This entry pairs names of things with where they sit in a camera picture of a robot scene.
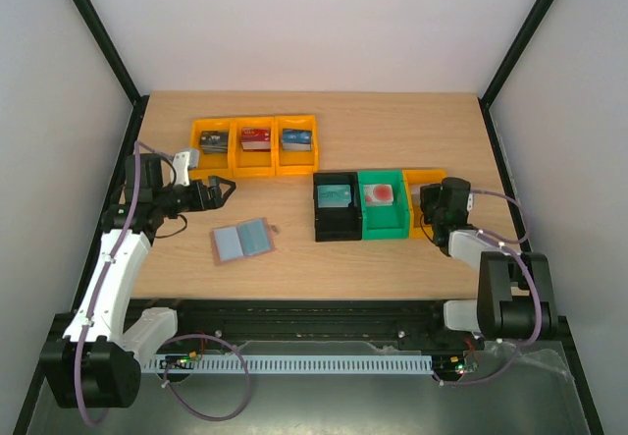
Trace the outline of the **pink card holder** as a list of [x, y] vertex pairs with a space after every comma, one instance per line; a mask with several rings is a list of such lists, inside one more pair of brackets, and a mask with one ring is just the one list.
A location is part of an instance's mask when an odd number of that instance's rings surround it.
[[214, 263], [223, 265], [272, 252], [278, 233], [278, 227], [266, 218], [214, 229], [209, 234]]

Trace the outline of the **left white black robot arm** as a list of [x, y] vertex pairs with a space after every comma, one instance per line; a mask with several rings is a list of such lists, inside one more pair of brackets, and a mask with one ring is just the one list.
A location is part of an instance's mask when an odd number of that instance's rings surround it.
[[101, 217], [100, 247], [80, 306], [63, 335], [44, 344], [43, 373], [61, 408], [127, 408], [141, 370], [178, 330], [168, 307], [144, 310], [127, 327], [131, 292], [158, 230], [168, 219], [221, 208], [236, 183], [195, 180], [197, 150], [172, 157], [134, 153], [125, 164], [124, 194]]

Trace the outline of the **black card stack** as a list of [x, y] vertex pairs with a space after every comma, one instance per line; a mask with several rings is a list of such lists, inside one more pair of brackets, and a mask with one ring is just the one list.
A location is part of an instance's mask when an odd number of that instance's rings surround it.
[[202, 131], [199, 137], [199, 149], [205, 155], [227, 154], [229, 137], [228, 131]]

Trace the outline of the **red white card stack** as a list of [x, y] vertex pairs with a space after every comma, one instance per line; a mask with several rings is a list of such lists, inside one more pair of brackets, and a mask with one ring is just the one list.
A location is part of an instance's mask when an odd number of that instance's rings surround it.
[[367, 184], [363, 187], [367, 207], [386, 207], [394, 203], [393, 186], [390, 184]]

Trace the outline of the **blue card stack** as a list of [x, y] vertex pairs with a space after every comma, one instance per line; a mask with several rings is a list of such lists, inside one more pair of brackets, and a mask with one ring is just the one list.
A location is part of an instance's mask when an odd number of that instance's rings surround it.
[[283, 129], [280, 141], [284, 151], [310, 151], [312, 149], [312, 132], [308, 130]]

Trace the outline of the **yellow bin far right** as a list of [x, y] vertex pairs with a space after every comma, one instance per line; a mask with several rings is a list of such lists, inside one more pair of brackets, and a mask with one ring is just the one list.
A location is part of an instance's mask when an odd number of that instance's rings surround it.
[[429, 184], [439, 184], [446, 176], [444, 169], [406, 169], [402, 171], [403, 183], [410, 214], [409, 237], [425, 239], [423, 231], [432, 236], [430, 226], [421, 225], [420, 189]]

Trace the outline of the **yellow bin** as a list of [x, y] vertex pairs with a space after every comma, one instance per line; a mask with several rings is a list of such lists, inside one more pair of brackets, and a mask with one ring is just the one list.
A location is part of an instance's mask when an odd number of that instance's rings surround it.
[[192, 179], [233, 176], [229, 149], [234, 132], [231, 118], [197, 119], [192, 123], [190, 146], [199, 152], [197, 166], [190, 172]]
[[276, 116], [278, 176], [311, 175], [319, 170], [318, 125], [314, 115]]
[[276, 172], [277, 150], [273, 117], [237, 117], [233, 150], [236, 178], [272, 177]]
[[430, 226], [421, 225], [420, 189], [429, 184], [439, 184], [446, 176], [444, 169], [406, 169], [402, 171], [403, 183], [410, 214], [409, 237], [425, 239], [423, 231], [432, 236]]

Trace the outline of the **yellow bin left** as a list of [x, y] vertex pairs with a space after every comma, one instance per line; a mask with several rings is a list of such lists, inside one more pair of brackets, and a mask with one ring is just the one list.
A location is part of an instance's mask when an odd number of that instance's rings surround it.
[[190, 172], [192, 179], [233, 176], [229, 149], [234, 132], [231, 118], [197, 119], [192, 123], [190, 146], [199, 152], [197, 166]]

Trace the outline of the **green bin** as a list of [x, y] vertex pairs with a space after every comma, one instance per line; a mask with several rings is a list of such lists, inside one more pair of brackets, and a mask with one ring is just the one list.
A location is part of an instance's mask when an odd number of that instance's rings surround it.
[[[362, 239], [397, 240], [409, 236], [410, 211], [403, 176], [400, 170], [361, 170], [357, 172], [361, 193]], [[390, 185], [390, 205], [370, 205], [366, 187]]]

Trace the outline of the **yellow bin middle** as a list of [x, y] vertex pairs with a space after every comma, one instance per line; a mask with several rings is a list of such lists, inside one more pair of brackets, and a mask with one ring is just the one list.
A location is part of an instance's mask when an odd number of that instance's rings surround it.
[[277, 150], [273, 117], [237, 117], [233, 150], [236, 178], [272, 177], [276, 172]]

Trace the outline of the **black bin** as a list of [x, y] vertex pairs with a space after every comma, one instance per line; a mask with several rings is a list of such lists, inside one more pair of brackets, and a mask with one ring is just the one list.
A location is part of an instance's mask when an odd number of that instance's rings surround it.
[[362, 240], [363, 215], [356, 172], [315, 173], [313, 200], [317, 243]]

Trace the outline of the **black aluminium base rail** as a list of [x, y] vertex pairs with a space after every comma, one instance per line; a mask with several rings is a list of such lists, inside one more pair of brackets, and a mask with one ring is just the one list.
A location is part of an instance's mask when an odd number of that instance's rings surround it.
[[246, 342], [350, 341], [422, 353], [480, 350], [477, 332], [445, 326], [442, 300], [132, 299], [129, 329], [151, 307], [178, 315], [180, 335], [200, 332], [232, 345]]

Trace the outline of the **left black frame post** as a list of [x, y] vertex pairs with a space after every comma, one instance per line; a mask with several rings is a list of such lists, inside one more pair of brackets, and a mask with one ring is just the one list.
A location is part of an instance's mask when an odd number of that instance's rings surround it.
[[131, 74], [91, 0], [72, 0], [100, 52], [133, 107], [143, 103]]

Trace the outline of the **black frame post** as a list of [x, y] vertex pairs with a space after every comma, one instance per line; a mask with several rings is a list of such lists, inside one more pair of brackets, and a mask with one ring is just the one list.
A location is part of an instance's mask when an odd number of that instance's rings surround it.
[[535, 0], [520, 29], [500, 62], [479, 103], [482, 112], [488, 112], [524, 54], [537, 29], [555, 0]]
[[72, 0], [100, 52], [133, 107], [143, 103], [131, 74], [91, 0]]

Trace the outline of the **right black frame post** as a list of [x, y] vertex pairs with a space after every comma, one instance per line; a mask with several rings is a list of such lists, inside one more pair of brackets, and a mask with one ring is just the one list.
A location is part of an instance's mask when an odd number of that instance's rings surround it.
[[479, 103], [482, 112], [488, 112], [524, 54], [537, 29], [555, 0], [535, 0], [520, 29], [500, 62]]

